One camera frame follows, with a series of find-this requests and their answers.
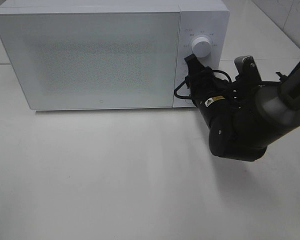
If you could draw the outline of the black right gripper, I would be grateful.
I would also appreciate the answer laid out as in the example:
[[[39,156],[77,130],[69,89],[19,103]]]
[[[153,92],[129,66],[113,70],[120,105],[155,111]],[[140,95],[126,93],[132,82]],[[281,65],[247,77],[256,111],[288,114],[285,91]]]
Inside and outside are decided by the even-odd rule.
[[[232,114],[239,104],[236,94],[230,90],[233,82],[229,74],[205,67],[193,53],[184,61],[187,65],[184,84],[189,90],[184,98],[199,109],[209,129],[231,130]]]

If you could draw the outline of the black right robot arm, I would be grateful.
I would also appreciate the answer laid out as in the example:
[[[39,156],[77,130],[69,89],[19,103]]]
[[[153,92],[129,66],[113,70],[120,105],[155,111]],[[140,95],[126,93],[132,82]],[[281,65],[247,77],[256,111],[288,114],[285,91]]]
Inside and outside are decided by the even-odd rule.
[[[235,81],[218,78],[218,70],[204,66],[191,54],[184,84],[188,99],[199,109],[214,156],[253,162],[274,141],[300,126],[300,61],[278,81],[263,81],[254,58],[234,60]]]

